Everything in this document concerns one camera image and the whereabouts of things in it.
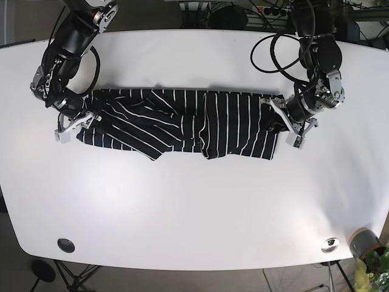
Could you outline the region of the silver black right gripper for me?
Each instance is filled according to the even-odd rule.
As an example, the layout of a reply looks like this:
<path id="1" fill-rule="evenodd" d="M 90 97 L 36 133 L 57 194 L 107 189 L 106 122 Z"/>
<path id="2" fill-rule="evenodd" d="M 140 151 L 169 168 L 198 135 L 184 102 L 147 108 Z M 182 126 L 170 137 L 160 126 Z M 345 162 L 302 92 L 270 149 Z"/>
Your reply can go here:
<path id="1" fill-rule="evenodd" d="M 74 92 L 67 87 L 68 83 L 67 78 L 55 78 L 36 73 L 30 84 L 31 92 L 45 103 L 46 108 L 54 108 L 60 113 L 55 140 L 62 144 L 70 142 L 71 131 L 80 127 L 87 130 L 107 130 L 107 123 L 102 116 L 86 113 L 83 98 L 92 91 L 92 85 L 83 92 Z M 64 124 L 65 116 L 70 119 L 67 126 Z"/>

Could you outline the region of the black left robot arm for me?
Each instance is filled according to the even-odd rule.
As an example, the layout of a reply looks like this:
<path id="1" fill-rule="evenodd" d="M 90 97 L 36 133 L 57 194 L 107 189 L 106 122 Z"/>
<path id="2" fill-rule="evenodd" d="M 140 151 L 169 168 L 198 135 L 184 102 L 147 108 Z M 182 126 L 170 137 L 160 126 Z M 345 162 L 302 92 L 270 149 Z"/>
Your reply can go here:
<path id="1" fill-rule="evenodd" d="M 267 104 L 273 110 L 270 131 L 288 131 L 286 142 L 303 147 L 306 134 L 317 127 L 315 115 L 324 109 L 336 109 L 345 101 L 340 67 L 342 52 L 336 43 L 336 28 L 329 1 L 291 1 L 289 17 L 300 45 L 298 58 L 282 67 L 275 46 L 283 33 L 269 35 L 270 58 L 280 73 L 294 84 L 294 93 L 287 99 L 271 98 Z"/>

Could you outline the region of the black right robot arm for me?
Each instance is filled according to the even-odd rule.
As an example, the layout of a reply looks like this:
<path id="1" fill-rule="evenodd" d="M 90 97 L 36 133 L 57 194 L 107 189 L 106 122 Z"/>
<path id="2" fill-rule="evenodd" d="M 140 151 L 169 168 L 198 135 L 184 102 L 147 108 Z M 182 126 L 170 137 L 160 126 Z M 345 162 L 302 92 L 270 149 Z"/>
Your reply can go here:
<path id="1" fill-rule="evenodd" d="M 101 120 L 84 104 L 97 83 L 101 61 L 95 39 L 101 35 L 116 16 L 116 1 L 63 1 L 69 13 L 63 22 L 57 21 L 51 33 L 41 64 L 30 84 L 32 94 L 47 108 L 58 111 L 55 139 L 67 143 L 76 127 L 90 129 Z M 67 87 L 80 67 L 81 59 L 88 52 L 95 57 L 96 67 L 92 83 L 81 93 Z"/>

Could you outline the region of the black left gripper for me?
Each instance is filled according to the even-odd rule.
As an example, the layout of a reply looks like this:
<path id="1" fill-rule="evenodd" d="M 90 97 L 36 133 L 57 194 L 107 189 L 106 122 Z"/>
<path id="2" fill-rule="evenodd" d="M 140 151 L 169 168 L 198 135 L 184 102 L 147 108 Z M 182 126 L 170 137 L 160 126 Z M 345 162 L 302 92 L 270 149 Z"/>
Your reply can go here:
<path id="1" fill-rule="evenodd" d="M 273 134 L 288 131 L 286 143 L 301 149 L 301 142 L 318 122 L 314 115 L 324 109 L 336 109 L 345 101 L 341 76 L 319 78 L 307 86 L 294 84 L 294 95 L 282 107 L 283 99 L 260 98 L 262 129 Z"/>

